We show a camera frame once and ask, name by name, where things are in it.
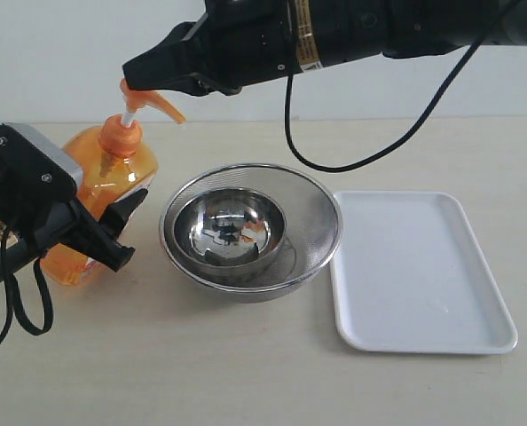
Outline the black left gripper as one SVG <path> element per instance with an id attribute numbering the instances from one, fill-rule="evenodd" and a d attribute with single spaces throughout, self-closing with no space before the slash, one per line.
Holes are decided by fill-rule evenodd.
<path id="1" fill-rule="evenodd" d="M 3 264 L 15 273 L 60 243 L 118 272 L 135 253 L 118 238 L 147 195 L 148 190 L 140 188 L 109 204 L 99 221 L 76 198 L 38 206 L 26 201 L 19 209 L 0 201 L 0 283 Z M 11 231 L 3 262 L 1 245 L 7 227 Z"/>

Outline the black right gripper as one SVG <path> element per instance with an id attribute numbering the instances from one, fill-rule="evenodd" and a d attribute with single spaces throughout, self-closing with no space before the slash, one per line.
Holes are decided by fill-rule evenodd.
<path id="1" fill-rule="evenodd" d="M 122 65 L 134 91 L 235 95 L 242 88 L 317 68 L 309 1 L 207 1 L 196 21 L 174 27 Z"/>

